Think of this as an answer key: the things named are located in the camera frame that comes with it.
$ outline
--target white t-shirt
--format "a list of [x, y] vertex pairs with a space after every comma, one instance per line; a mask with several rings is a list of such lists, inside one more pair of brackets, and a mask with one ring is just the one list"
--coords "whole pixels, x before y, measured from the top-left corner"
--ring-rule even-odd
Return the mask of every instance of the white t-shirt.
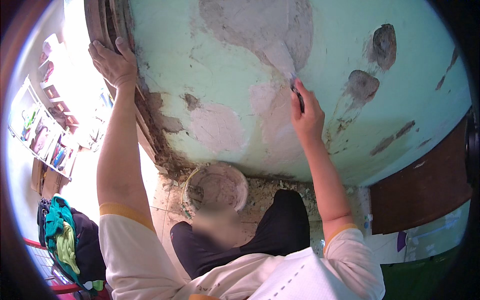
[[248, 254], [185, 283], [153, 225], [127, 207], [102, 206], [100, 249], [117, 300], [187, 300], [192, 294], [225, 300], [381, 299], [385, 294], [380, 265], [356, 228], [336, 234], [324, 258], [310, 247], [287, 256]]

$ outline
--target purple item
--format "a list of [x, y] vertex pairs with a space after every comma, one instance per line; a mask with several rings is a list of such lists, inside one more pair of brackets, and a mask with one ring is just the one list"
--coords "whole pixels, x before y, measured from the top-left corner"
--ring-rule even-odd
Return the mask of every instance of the purple item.
[[404, 231], [398, 232], [396, 239], [396, 251], [400, 252], [407, 245], [407, 233]]

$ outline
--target man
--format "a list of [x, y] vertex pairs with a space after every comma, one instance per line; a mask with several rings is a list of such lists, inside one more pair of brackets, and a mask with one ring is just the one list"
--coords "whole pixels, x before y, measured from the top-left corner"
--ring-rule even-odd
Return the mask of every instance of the man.
[[158, 240], [140, 172], [135, 125], [135, 55], [121, 37], [121, 55], [98, 41], [89, 52], [97, 70], [117, 89], [97, 169], [99, 237], [107, 281], [115, 299], [381, 299], [380, 265], [353, 224], [340, 178], [321, 139], [324, 112], [300, 80], [305, 112], [295, 93], [291, 121], [312, 172], [326, 245], [324, 258], [309, 247], [301, 197], [280, 190], [251, 242], [227, 252], [195, 244], [186, 223], [175, 225], [173, 245], [192, 277], [185, 283]]

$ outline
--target putty knife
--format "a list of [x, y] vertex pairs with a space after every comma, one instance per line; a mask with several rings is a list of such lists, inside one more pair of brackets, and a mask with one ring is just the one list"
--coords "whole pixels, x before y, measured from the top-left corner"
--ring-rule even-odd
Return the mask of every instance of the putty knife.
[[281, 40], [274, 41], [268, 44], [264, 48], [264, 53], [267, 56], [270, 63], [277, 68], [290, 83], [290, 89], [297, 94], [300, 101], [300, 110], [305, 112], [305, 104], [303, 103], [303, 97], [294, 85], [297, 73], [295, 72], [295, 66], [293, 65], [293, 59], [288, 51], [287, 45]]

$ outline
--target damaged wall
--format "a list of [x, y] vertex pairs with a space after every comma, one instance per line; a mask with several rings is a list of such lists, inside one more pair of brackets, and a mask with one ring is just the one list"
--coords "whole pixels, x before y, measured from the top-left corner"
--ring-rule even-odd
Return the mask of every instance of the damaged wall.
[[462, 59], [427, 2], [131, 0], [130, 10], [140, 76], [161, 96], [153, 123], [193, 163], [311, 180], [289, 88], [263, 54], [278, 39], [325, 111], [345, 184], [409, 165], [470, 106]]

